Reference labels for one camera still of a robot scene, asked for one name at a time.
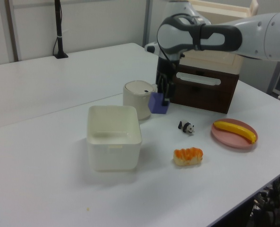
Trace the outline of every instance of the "purple block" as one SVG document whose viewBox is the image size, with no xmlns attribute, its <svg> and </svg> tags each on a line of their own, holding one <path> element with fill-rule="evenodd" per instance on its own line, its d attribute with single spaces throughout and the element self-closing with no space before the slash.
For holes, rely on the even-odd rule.
<svg viewBox="0 0 280 227">
<path fill-rule="evenodd" d="M 167 106 L 162 105 L 163 93 L 152 92 L 150 95 L 148 107 L 152 114 L 166 114 L 169 103 Z"/>
</svg>

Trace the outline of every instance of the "table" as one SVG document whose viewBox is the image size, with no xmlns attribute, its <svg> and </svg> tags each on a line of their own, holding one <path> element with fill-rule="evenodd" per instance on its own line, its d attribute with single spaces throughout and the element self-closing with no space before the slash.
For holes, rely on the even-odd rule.
<svg viewBox="0 0 280 227">
<path fill-rule="evenodd" d="M 157 62 L 125 44 L 0 65 L 0 126 L 120 94 L 133 80 L 154 83 Z"/>
<path fill-rule="evenodd" d="M 240 81 L 228 114 L 170 104 L 166 115 L 140 121 L 134 171 L 95 172 L 88 108 L 121 104 L 118 94 L 0 127 L 0 226 L 204 227 L 280 175 L 280 101 Z M 251 125 L 257 144 L 217 142 L 211 124 L 225 117 Z M 193 136 L 178 129 L 181 119 L 195 125 Z M 187 147 L 203 150 L 201 165 L 173 164 L 173 150 Z"/>
</svg>

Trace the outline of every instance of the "box handle slot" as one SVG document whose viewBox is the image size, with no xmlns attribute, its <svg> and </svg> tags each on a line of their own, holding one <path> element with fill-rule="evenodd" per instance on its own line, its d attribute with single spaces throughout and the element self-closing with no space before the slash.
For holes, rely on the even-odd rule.
<svg viewBox="0 0 280 227">
<path fill-rule="evenodd" d="M 177 73 L 177 78 L 188 81 L 188 82 L 194 82 L 194 83 L 199 83 L 199 84 L 206 84 L 206 85 L 220 85 L 221 80 L 216 79 L 216 78 L 210 78 L 210 77 L 202 77 L 194 74 L 188 74 L 188 73 L 183 73 L 183 72 L 178 72 Z"/>
</svg>

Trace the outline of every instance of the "toy panda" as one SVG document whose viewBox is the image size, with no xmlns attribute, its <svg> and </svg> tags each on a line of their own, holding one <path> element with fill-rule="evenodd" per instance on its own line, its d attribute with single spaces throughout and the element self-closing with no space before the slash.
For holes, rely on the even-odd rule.
<svg viewBox="0 0 280 227">
<path fill-rule="evenodd" d="M 186 120 L 181 120 L 178 124 L 178 129 L 183 130 L 183 132 L 189 132 L 189 133 L 193 133 L 195 132 L 194 130 L 194 125 L 190 124 L 188 121 Z"/>
</svg>

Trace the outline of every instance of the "white plastic box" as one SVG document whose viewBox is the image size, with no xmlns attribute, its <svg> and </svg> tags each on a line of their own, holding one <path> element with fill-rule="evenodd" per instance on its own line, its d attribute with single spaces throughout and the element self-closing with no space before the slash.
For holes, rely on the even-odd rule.
<svg viewBox="0 0 280 227">
<path fill-rule="evenodd" d="M 90 167 L 97 171 L 130 170 L 138 163 L 142 136 L 132 106 L 91 106 L 87 145 Z"/>
</svg>

